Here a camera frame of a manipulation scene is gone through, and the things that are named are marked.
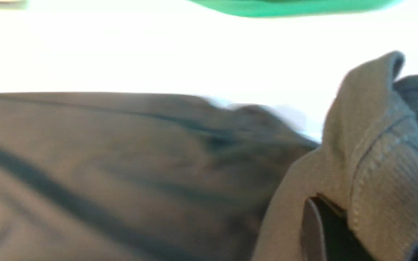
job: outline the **green object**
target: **green object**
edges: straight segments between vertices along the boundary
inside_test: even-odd
[[[393,5],[398,0],[193,0],[205,7],[244,17],[354,13]]]

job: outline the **brown fabric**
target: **brown fabric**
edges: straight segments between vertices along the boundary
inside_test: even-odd
[[[0,94],[0,261],[246,261],[315,147],[258,106]]]
[[[418,245],[418,76],[395,81],[399,52],[353,69],[330,109],[318,150],[290,167],[269,205],[253,261],[302,261],[304,201],[318,193],[377,261],[406,261]]]

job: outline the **fabric fold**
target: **fabric fold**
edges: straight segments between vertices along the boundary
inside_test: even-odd
[[[346,211],[376,260],[410,259],[418,244],[418,121],[393,86],[403,63],[395,51],[346,76],[322,145],[292,165],[275,192],[253,261],[302,260],[303,204],[318,193]]]

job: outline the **brown leather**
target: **brown leather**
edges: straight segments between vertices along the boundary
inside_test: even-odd
[[[0,261],[246,261],[315,147],[259,106],[0,94]]]

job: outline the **white surface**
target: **white surface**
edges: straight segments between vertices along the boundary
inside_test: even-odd
[[[418,0],[270,20],[186,0],[32,0],[0,10],[0,91],[199,94],[274,106],[319,136],[345,73],[396,49],[418,73]]]

